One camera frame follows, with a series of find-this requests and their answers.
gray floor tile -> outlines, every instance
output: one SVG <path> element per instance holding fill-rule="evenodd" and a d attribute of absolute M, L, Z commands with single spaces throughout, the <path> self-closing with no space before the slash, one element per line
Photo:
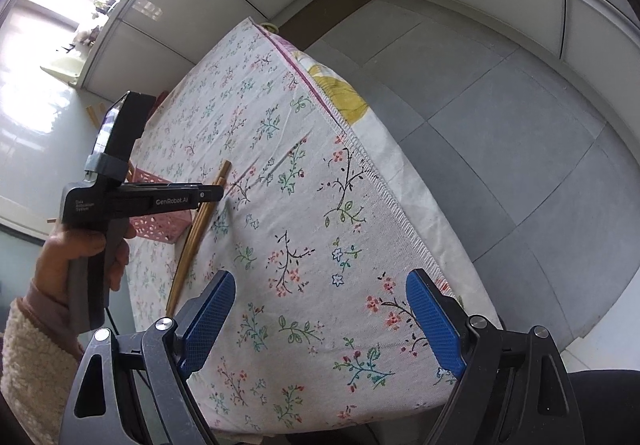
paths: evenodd
<path fill-rule="evenodd" d="M 561 75 L 547 66 L 534 54 L 524 48 L 518 49 L 509 57 L 527 75 L 531 76 L 543 88 L 554 95 L 562 107 L 572 115 L 596 138 L 605 124 L 605 119 L 580 92 Z"/>
<path fill-rule="evenodd" d="M 363 65 L 373 55 L 420 24 L 423 17 L 388 2 L 373 0 L 329 30 L 322 39 Z"/>
<path fill-rule="evenodd" d="M 517 225 L 574 169 L 593 138 L 558 101 L 503 62 L 429 123 Z"/>
<path fill-rule="evenodd" d="M 507 329 L 547 328 L 559 349 L 573 341 L 569 324 L 549 281 L 518 230 L 474 263 Z"/>
<path fill-rule="evenodd" d="M 424 118 L 415 112 L 411 105 L 366 71 L 357 70 L 350 73 L 347 80 L 365 99 L 396 141 L 401 141 L 424 123 Z"/>
<path fill-rule="evenodd" d="M 465 37 L 481 43 L 484 47 L 498 53 L 500 57 L 508 57 L 518 49 L 518 45 L 497 31 L 465 17 L 453 10 L 438 6 L 427 0 L 383 0 L 396 6 L 407 8 L 440 24 L 448 26 Z"/>
<path fill-rule="evenodd" d="M 630 200 L 634 205 L 638 204 L 640 202 L 640 166 L 609 123 L 596 138 L 596 144 L 604 151 L 618 172 L 619 183 L 625 188 Z"/>
<path fill-rule="evenodd" d="M 618 299 L 640 265 L 640 208 L 594 144 L 518 228 L 538 258 L 576 337 Z"/>
<path fill-rule="evenodd" d="M 364 68 L 429 118 L 501 60 L 481 44 L 425 18 Z"/>
<path fill-rule="evenodd" d="M 360 68 L 360 66 L 347 55 L 344 55 L 337 49 L 332 48 L 322 39 L 311 44 L 311 46 L 305 50 L 305 53 L 314 58 L 317 62 L 320 62 L 329 69 L 334 70 L 342 78 L 346 78 L 348 75 Z"/>
<path fill-rule="evenodd" d="M 514 229 L 460 155 L 428 123 L 400 142 L 473 261 Z"/>

fleece sleeve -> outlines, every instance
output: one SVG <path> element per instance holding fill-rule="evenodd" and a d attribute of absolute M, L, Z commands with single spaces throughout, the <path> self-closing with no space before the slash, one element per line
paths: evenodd
<path fill-rule="evenodd" d="M 78 359 L 54 343 L 24 306 L 11 304 L 2 346 L 0 389 L 36 445 L 56 445 Z"/>

human hand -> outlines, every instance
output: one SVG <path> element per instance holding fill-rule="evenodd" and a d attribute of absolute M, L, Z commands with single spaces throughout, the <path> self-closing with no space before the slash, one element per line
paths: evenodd
<path fill-rule="evenodd" d="M 136 229 L 129 225 L 125 238 L 136 237 Z M 66 273 L 69 261 L 78 257 L 97 255 L 106 245 L 106 238 L 100 232 L 70 229 L 57 223 L 46 240 L 36 261 L 36 273 L 33 284 L 44 295 L 64 304 L 68 304 L 66 292 Z M 107 272 L 113 291 L 120 289 L 124 267 L 129 264 L 129 245 L 122 240 L 116 249 L 115 261 Z"/>

pink basket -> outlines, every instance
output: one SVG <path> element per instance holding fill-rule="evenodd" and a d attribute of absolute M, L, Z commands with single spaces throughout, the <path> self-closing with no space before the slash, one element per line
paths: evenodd
<path fill-rule="evenodd" d="M 133 182 L 137 183 L 169 183 L 159 176 L 136 169 Z M 131 218 L 131 224 L 136 228 L 138 237 L 160 241 L 161 243 L 175 243 L 182 232 L 191 224 L 191 211 L 180 210 L 167 214 L 153 214 Z"/>

wooden stick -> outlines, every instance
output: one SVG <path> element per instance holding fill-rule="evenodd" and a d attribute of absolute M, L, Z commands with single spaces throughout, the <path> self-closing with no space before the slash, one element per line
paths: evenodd
<path fill-rule="evenodd" d="M 127 177 L 126 180 L 129 183 L 133 182 L 133 174 L 136 173 L 136 168 L 133 167 L 133 164 L 131 163 L 131 160 L 127 161 Z"/>
<path fill-rule="evenodd" d="M 231 162 L 223 160 L 222 165 L 220 166 L 220 171 L 213 180 L 213 184 L 224 187 L 226 183 L 226 176 L 229 174 L 230 168 Z M 191 264 L 193 263 L 193 258 L 196 256 L 196 253 L 198 253 L 202 236 L 209 225 L 209 221 L 211 220 L 211 216 L 213 215 L 213 211 L 216 209 L 217 205 L 217 202 L 203 203 L 196 212 L 193 224 L 189 230 L 189 235 L 187 235 L 187 240 L 184 242 L 180 259 L 178 259 L 174 282 L 171 285 L 171 291 L 169 292 L 169 297 L 166 301 L 167 317 L 173 317 L 175 314 L 175 307 L 178 303 L 178 298 L 180 298 L 180 294 L 182 293 L 184 281 L 187 278 L 187 274 L 191 268 Z"/>
<path fill-rule="evenodd" d="M 95 114 L 95 109 L 93 105 L 90 105 L 89 107 L 86 108 L 86 112 L 89 115 L 89 118 L 91 118 L 91 123 L 94 124 L 94 127 L 96 129 L 100 129 L 100 126 L 102 125 L 102 122 L 98 121 L 98 117 Z"/>

